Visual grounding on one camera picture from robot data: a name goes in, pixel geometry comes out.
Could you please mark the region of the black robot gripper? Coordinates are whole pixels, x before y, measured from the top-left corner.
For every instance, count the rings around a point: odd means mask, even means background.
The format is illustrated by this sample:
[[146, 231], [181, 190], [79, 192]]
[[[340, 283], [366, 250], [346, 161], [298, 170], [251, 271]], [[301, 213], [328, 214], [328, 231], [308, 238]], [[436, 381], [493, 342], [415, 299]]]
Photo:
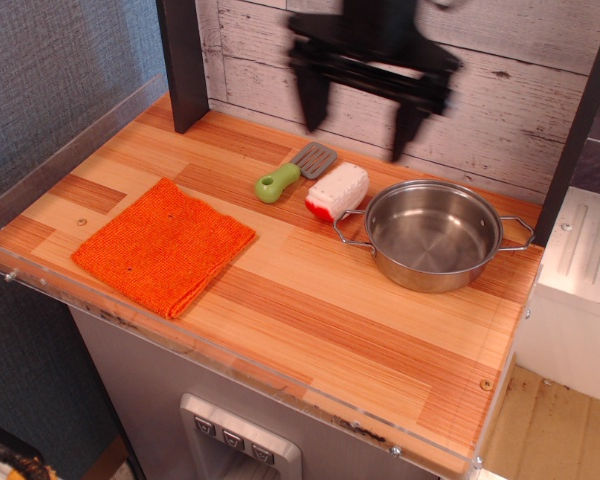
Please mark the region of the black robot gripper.
[[328, 115], [330, 84], [400, 102], [390, 157], [397, 162], [431, 113], [441, 115], [461, 60], [420, 33], [416, 1], [344, 1], [338, 14], [294, 13], [289, 63], [309, 132]]

